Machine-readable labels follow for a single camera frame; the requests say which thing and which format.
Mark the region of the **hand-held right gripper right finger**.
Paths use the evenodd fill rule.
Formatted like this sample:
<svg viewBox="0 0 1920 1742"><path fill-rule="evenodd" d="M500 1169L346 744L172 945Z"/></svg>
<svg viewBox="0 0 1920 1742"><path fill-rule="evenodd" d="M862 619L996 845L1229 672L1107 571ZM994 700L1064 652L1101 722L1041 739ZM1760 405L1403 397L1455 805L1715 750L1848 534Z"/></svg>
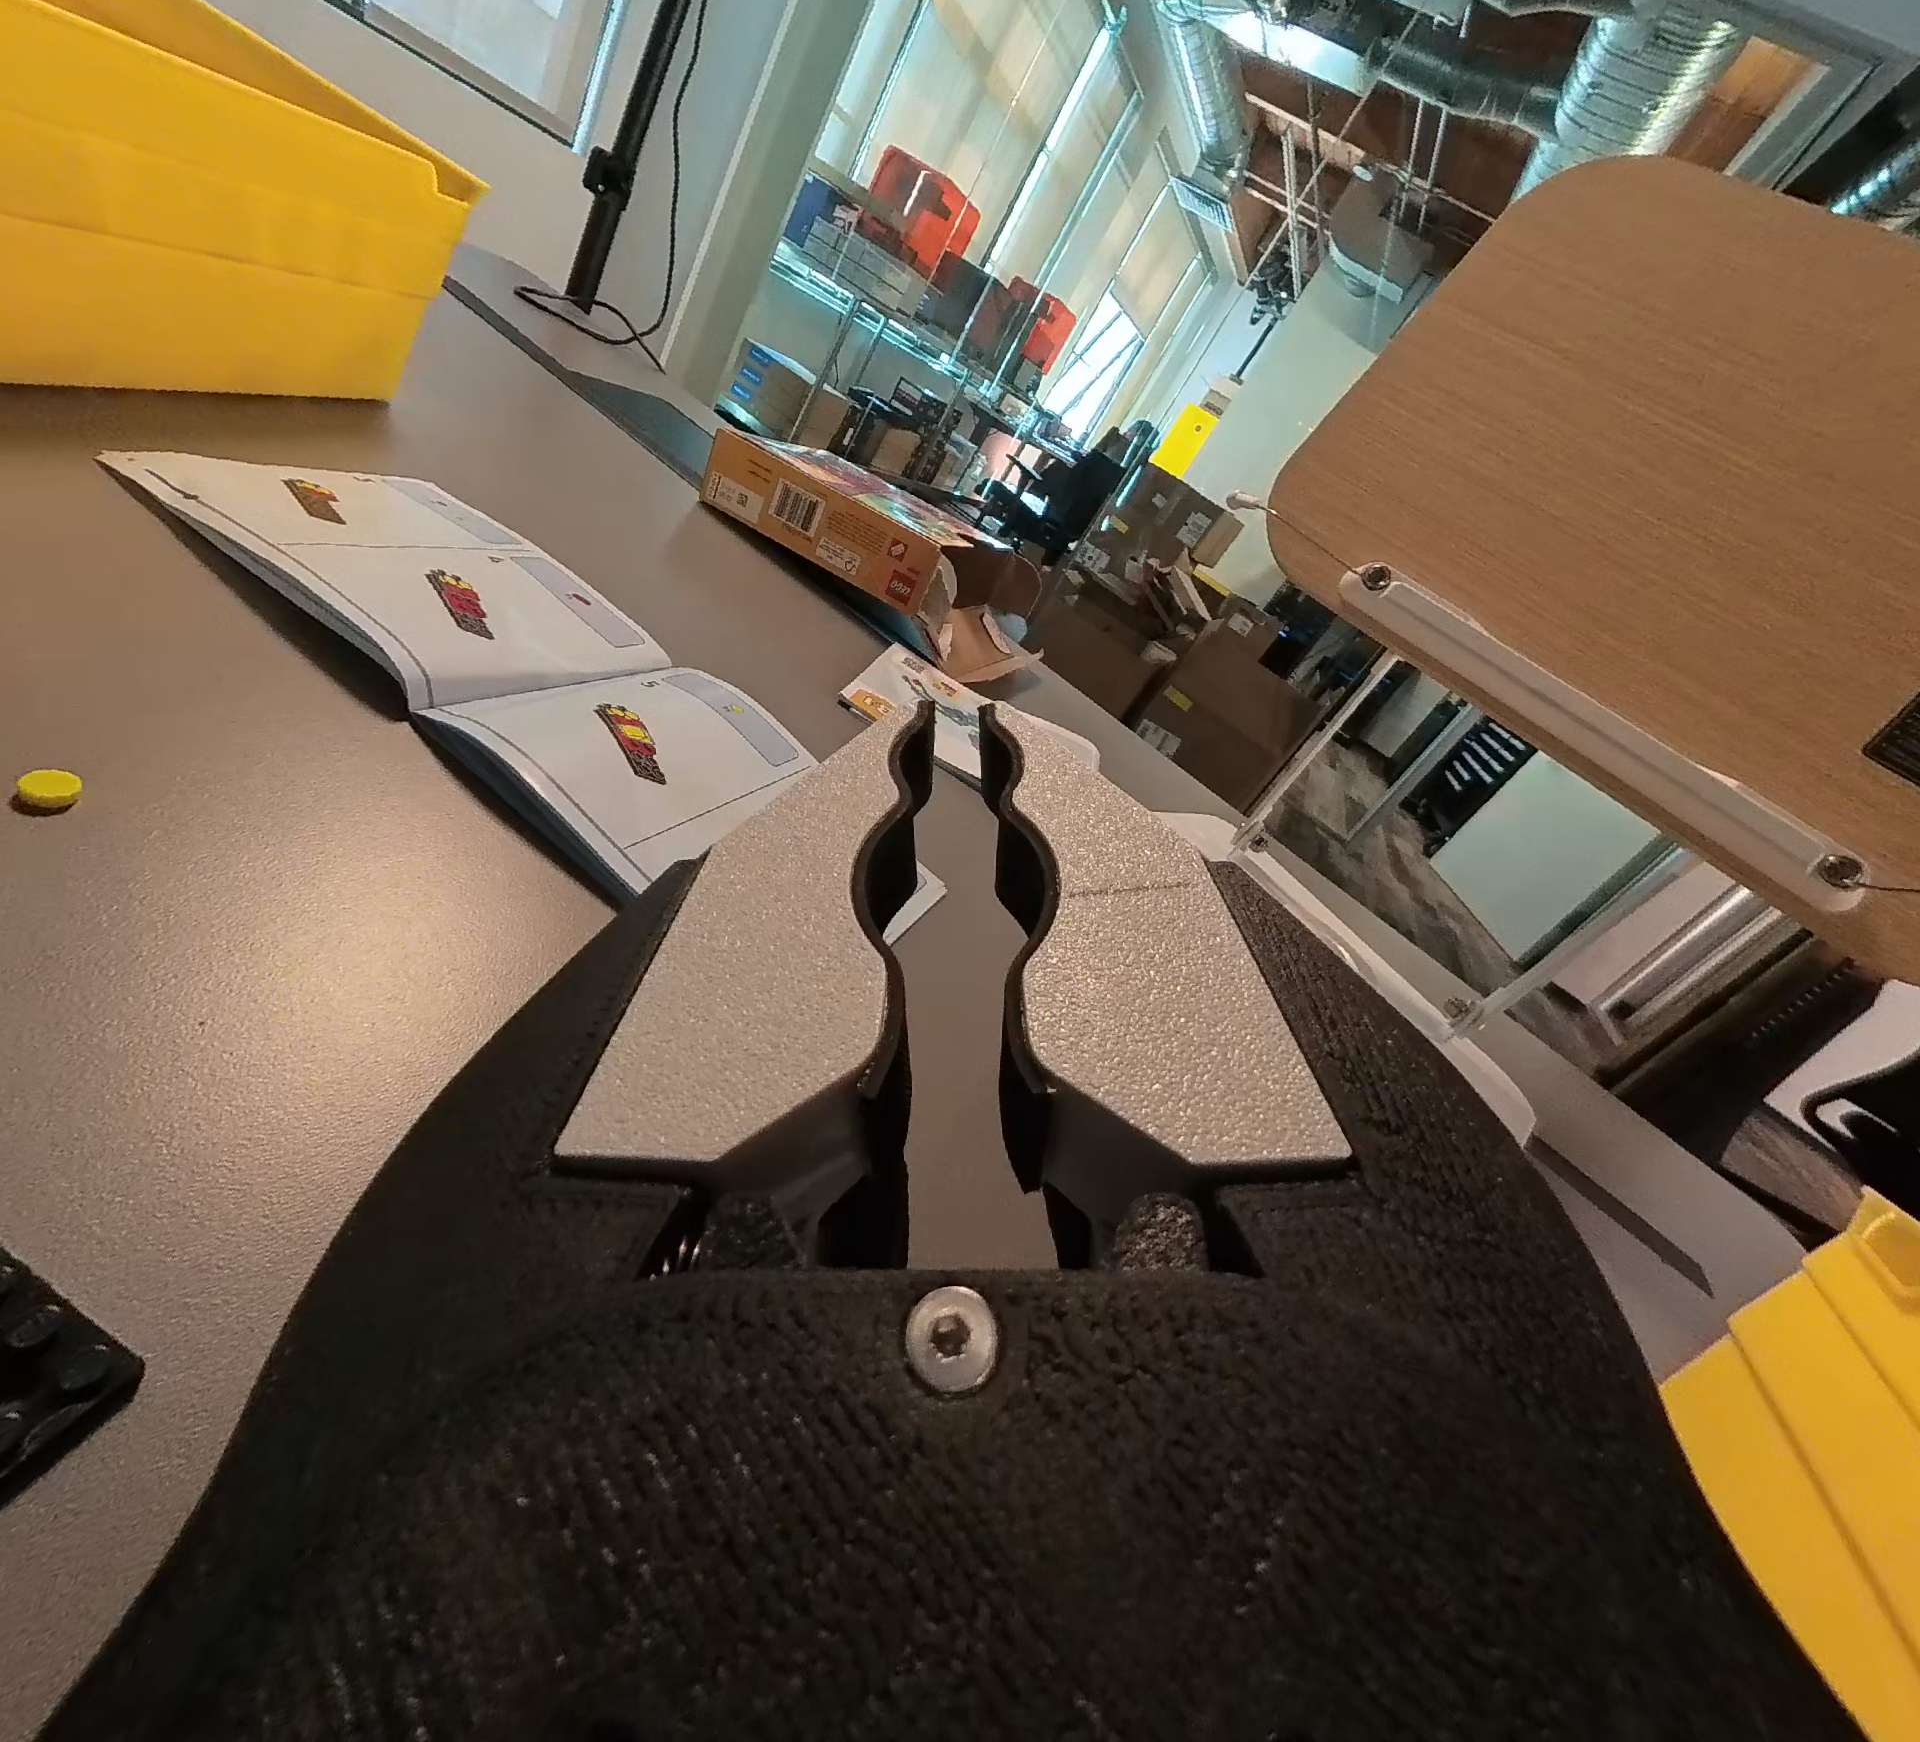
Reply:
<svg viewBox="0 0 1920 1742"><path fill-rule="evenodd" d="M1036 718L979 716L1005 978L999 1123L1056 1264L1096 1269L1170 1195L1207 1257L1226 1185L1341 1178L1354 1151L1202 850Z"/></svg>

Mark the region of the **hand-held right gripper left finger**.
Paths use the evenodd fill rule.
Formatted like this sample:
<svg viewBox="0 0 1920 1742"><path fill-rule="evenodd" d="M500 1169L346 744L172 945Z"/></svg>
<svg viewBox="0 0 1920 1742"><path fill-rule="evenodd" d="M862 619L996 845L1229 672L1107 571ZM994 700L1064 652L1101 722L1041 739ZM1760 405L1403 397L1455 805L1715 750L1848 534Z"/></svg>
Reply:
<svg viewBox="0 0 1920 1742"><path fill-rule="evenodd" d="M559 1167L762 1194L813 1243L907 1243L896 942L937 904L916 852L935 722L921 700L867 727L708 849L559 1131Z"/></svg>

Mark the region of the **black lego plate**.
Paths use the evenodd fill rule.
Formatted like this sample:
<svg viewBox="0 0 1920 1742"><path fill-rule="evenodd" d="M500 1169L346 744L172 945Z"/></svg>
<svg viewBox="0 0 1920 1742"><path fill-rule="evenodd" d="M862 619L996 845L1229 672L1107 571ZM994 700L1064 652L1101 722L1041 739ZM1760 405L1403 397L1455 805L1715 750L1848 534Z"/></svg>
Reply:
<svg viewBox="0 0 1920 1742"><path fill-rule="evenodd" d="M1 1251L1 1502L72 1454L138 1390L145 1362Z"/></svg>

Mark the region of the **lego instruction booklet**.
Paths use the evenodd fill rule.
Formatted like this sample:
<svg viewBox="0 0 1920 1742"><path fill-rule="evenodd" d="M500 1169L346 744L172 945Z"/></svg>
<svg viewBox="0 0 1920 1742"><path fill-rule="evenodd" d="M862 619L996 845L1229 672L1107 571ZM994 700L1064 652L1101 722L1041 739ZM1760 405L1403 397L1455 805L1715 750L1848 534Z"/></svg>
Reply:
<svg viewBox="0 0 1920 1742"><path fill-rule="evenodd" d="M97 463L348 640L422 736L615 901L693 859L814 757L515 529L431 481L179 451Z"/></svg>

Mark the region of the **orange lego box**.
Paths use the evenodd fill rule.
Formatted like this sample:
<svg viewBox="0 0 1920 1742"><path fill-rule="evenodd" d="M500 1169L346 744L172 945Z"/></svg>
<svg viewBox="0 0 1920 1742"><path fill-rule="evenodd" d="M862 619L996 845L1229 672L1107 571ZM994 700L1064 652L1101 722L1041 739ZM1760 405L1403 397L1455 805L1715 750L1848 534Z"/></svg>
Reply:
<svg viewBox="0 0 1920 1742"><path fill-rule="evenodd" d="M699 502L773 542L893 644L964 684L1042 661L1034 562L839 455L721 425Z"/></svg>

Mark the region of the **white paper leaflet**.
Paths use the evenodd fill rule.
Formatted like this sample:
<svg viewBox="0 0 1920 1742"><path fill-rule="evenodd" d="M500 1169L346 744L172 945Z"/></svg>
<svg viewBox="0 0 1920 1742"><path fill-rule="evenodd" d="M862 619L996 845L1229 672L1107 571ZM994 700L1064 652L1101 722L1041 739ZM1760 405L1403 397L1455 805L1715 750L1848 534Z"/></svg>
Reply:
<svg viewBox="0 0 1920 1742"><path fill-rule="evenodd" d="M972 790L980 788L979 710L987 699L949 678L921 656L893 646L883 649L841 693L853 715L883 722L911 716L922 703L933 709L933 759Z"/></svg>

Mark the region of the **stack of cardboard boxes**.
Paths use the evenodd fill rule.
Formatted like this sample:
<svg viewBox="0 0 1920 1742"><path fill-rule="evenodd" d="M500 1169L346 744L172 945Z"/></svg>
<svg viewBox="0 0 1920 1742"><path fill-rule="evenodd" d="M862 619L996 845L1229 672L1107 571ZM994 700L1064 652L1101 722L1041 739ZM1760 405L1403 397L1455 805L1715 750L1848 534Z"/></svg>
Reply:
<svg viewBox="0 0 1920 1742"><path fill-rule="evenodd" d="M1281 622L1224 578L1247 514L1092 454L1102 497L1050 551L1029 642L1146 746L1250 810L1325 707L1280 671Z"/></svg>

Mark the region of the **black office chair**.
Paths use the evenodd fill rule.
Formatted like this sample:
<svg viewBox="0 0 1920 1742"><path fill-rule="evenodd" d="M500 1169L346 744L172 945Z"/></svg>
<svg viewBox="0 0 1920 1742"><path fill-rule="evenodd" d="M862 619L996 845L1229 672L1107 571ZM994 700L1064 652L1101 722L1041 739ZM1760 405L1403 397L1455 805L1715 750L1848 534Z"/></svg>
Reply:
<svg viewBox="0 0 1920 1742"><path fill-rule="evenodd" d="M1087 534L1092 517L1142 457L1158 429L1146 420L1108 427L1079 451L1039 449L1022 441L1010 455L1010 479L993 481L979 497L979 526L1049 570Z"/></svg>

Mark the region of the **metal shelf rack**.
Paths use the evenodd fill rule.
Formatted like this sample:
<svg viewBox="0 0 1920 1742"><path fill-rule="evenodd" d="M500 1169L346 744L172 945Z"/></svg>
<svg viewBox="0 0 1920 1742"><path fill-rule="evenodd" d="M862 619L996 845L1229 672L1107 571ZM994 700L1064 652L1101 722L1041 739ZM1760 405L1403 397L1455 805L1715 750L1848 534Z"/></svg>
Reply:
<svg viewBox="0 0 1920 1742"><path fill-rule="evenodd" d="M928 278L878 248L859 231L872 175L807 162L713 407L742 432L907 481L1010 476L1005 447L1060 434L1045 376L1000 358L1015 275L974 256L979 227Z"/></svg>

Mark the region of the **orange and black crate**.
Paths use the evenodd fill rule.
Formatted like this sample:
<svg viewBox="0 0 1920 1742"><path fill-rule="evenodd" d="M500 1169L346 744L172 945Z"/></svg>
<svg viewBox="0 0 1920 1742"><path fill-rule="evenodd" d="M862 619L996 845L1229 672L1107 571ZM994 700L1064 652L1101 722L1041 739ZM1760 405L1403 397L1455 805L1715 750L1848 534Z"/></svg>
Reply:
<svg viewBox="0 0 1920 1742"><path fill-rule="evenodd" d="M1000 358L1012 372L1031 367L1045 376L1068 345L1074 324L1076 315L1059 294L1016 275L1005 282Z"/></svg>
<svg viewBox="0 0 1920 1742"><path fill-rule="evenodd" d="M951 176L898 145L878 154L869 195L859 231L928 278L946 256L964 256L980 221Z"/></svg>

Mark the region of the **light wooden table board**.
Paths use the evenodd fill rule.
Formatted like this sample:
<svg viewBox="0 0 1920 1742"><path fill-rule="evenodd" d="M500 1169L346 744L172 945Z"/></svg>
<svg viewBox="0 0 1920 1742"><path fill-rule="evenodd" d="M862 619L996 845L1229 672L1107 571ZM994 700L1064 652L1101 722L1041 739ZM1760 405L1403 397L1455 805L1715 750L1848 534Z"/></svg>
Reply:
<svg viewBox="0 0 1920 1742"><path fill-rule="evenodd" d="M1280 466L1283 578L1915 984L1917 250L1662 158L1524 195Z"/></svg>

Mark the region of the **black stand pole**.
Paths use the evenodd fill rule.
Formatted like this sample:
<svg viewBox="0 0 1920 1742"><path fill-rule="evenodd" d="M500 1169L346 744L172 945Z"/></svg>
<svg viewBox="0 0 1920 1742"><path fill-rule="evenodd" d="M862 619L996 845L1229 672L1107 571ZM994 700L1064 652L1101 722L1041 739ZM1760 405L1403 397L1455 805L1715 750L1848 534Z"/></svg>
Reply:
<svg viewBox="0 0 1920 1742"><path fill-rule="evenodd" d="M581 185L587 214L563 284L563 298L591 315L612 256L617 225L633 195L640 150L669 76L693 0L658 0L610 146L591 146Z"/></svg>

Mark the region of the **silver ventilation duct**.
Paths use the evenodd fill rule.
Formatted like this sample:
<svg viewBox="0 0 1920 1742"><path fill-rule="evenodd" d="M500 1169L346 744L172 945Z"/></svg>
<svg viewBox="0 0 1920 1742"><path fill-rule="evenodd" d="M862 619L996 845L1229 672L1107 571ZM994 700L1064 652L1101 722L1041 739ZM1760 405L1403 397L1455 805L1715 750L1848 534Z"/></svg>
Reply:
<svg viewBox="0 0 1920 1742"><path fill-rule="evenodd" d="M1517 193L1585 162L1675 153L1752 34L1686 0L1155 0L1198 153L1227 188L1251 153L1242 59L1531 141Z"/></svg>

